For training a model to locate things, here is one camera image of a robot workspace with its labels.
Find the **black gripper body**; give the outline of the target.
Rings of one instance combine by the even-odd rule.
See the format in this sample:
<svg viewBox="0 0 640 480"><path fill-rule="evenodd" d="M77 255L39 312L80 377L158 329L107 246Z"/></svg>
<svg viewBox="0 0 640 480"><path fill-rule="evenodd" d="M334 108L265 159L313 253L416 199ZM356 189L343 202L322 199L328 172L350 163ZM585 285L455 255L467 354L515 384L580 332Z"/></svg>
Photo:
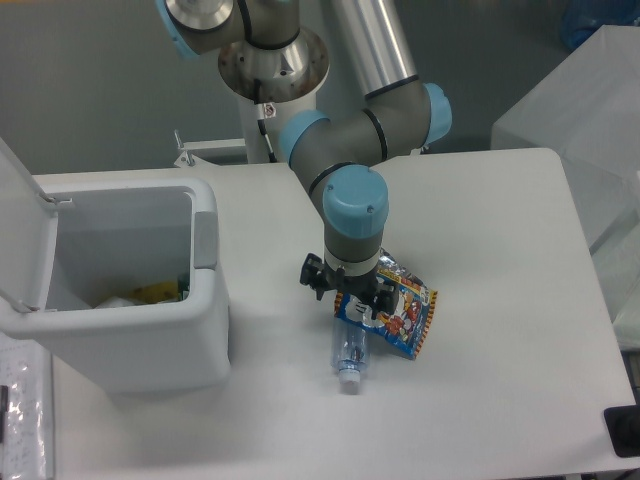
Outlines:
<svg viewBox="0 0 640 480"><path fill-rule="evenodd" d="M337 291L355 296L363 303L371 303L377 293L378 281L374 267L367 273L357 276L347 275L344 269L334 270L326 262L323 263L325 279L324 291Z"/></svg>

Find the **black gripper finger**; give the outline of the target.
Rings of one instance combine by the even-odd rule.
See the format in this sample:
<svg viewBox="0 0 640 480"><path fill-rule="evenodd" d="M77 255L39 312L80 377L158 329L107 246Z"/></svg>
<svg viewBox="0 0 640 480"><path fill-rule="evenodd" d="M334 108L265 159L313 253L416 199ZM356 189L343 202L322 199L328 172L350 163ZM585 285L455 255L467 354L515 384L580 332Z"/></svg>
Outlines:
<svg viewBox="0 0 640 480"><path fill-rule="evenodd" d="M314 253L308 253L303 265L299 282L301 285L311 288L317 300L321 300L328 290L328 281L324 272L323 260Z"/></svg>
<svg viewBox="0 0 640 480"><path fill-rule="evenodd" d="M400 288L397 283L378 283L371 297L371 319L375 320L379 314L392 316L397 307L400 296Z"/></svg>

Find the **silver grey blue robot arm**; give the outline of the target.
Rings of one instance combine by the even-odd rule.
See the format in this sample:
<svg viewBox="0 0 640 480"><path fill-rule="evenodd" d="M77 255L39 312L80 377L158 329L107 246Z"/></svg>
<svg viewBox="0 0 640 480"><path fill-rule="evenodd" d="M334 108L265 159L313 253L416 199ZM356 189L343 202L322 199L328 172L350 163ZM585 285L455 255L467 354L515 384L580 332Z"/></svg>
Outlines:
<svg viewBox="0 0 640 480"><path fill-rule="evenodd" d="M160 1L156 8L180 54L218 52L226 86L255 108L246 135L261 139L261 159L286 163L320 215L324 253L307 256L301 283L392 314L399 288L377 274L389 207L376 166L431 144L451 126L446 95L417 74L395 5L333 3L365 101L341 122L315 109L283 111L329 73L326 47L301 25L298 2Z"/></svg>

